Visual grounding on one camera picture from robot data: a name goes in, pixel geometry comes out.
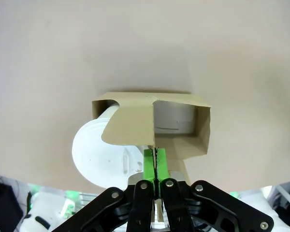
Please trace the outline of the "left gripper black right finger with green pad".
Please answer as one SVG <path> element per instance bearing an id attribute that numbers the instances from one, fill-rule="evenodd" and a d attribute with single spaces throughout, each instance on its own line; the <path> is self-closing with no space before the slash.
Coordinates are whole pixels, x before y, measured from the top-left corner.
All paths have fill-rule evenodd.
<path id="1" fill-rule="evenodd" d="M 156 151 L 159 196 L 172 232 L 270 232 L 273 219 L 204 180 L 188 185 L 168 171 L 166 152 Z"/>

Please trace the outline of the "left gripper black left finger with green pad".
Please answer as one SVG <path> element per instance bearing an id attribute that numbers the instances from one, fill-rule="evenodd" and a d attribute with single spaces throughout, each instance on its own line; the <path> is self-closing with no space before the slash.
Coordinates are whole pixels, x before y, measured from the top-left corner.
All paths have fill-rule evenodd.
<path id="1" fill-rule="evenodd" d="M 144 150 L 141 180 L 125 190 L 106 189 L 54 231 L 113 232 L 126 224 L 127 232 L 149 232 L 155 199 L 154 156 L 152 150 Z"/>

